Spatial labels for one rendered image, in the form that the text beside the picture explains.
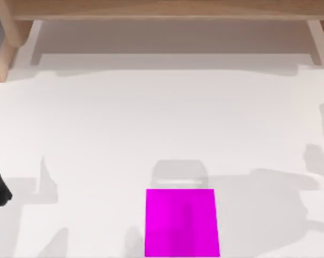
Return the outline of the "magenta flat square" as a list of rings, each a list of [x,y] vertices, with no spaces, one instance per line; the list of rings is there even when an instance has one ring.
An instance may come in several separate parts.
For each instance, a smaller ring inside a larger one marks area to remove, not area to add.
[[[212,189],[148,189],[145,257],[220,257]]]

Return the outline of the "pale wooden shelf unit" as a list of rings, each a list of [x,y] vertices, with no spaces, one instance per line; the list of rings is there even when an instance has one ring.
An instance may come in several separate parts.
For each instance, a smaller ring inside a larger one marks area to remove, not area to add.
[[[40,22],[29,62],[50,68],[232,69],[293,75],[324,68],[324,0],[0,0],[0,82]]]

